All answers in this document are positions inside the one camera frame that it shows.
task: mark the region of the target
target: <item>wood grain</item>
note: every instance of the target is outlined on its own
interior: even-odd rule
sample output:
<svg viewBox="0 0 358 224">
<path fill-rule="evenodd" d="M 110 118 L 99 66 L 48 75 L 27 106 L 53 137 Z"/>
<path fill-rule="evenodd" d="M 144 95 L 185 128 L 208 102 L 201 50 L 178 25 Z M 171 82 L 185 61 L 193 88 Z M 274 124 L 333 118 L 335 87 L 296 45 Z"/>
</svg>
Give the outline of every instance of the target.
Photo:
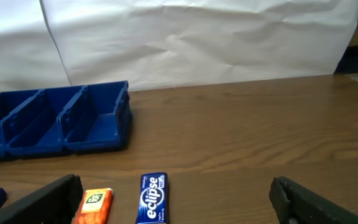
<svg viewBox="0 0 358 224">
<path fill-rule="evenodd" d="M 62 175 L 115 191 L 109 223 L 134 223 L 140 175 L 168 172 L 180 223 L 278 223 L 270 183 L 285 175 L 358 214 L 358 83 L 342 76 L 131 92 L 121 151 L 0 163 L 27 195 Z"/>
</svg>

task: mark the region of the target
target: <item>table surface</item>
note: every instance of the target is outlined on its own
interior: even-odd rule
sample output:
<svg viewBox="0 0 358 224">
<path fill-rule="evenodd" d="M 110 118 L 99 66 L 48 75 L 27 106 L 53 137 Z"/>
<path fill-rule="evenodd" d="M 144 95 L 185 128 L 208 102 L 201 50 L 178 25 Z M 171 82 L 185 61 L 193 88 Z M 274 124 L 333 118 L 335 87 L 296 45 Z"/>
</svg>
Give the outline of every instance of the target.
<svg viewBox="0 0 358 224">
<path fill-rule="evenodd" d="M 284 175 L 358 214 L 358 83 L 288 78 L 131 92 L 125 150 L 0 163 L 10 204 L 59 177 L 110 187 L 109 223 L 134 223 L 140 175 L 168 173 L 179 223 L 278 223 L 269 201 Z"/>
</svg>

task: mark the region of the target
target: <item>green label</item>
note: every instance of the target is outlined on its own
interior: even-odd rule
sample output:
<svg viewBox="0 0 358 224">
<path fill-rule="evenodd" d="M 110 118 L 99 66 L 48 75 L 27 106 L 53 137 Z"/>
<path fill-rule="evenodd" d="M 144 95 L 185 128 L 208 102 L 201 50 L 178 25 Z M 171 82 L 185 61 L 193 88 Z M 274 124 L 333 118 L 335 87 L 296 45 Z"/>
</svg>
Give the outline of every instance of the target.
<svg viewBox="0 0 358 224">
<path fill-rule="evenodd" d="M 88 197 L 86 203 L 96 203 L 99 202 L 103 197 L 103 194 L 93 194 L 90 197 Z"/>
</svg>

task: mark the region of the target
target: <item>white backdrop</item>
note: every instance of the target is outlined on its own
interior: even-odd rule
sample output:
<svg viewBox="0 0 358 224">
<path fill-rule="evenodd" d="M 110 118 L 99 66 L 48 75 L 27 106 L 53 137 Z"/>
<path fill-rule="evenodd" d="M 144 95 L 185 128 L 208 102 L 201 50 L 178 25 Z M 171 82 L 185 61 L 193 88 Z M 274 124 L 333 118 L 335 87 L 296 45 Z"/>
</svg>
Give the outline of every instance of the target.
<svg viewBox="0 0 358 224">
<path fill-rule="evenodd" d="M 358 16 L 356 0 L 43 0 L 65 73 L 40 6 L 15 4 L 25 2 L 30 10 L 0 15 L 15 25 L 0 30 L 0 91 L 67 77 L 143 90 L 329 74 Z"/>
</svg>

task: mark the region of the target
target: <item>snack item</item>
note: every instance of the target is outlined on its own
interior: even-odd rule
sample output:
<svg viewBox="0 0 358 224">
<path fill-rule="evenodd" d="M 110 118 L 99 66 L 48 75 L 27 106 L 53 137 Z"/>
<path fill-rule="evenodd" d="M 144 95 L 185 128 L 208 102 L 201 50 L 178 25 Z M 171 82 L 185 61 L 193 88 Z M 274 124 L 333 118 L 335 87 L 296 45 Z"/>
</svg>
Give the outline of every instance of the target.
<svg viewBox="0 0 358 224">
<path fill-rule="evenodd" d="M 106 224 L 113 197 L 110 188 L 85 191 L 74 224 Z"/>
<path fill-rule="evenodd" d="M 168 192 L 167 173 L 143 174 L 136 224 L 168 223 Z"/>
</svg>

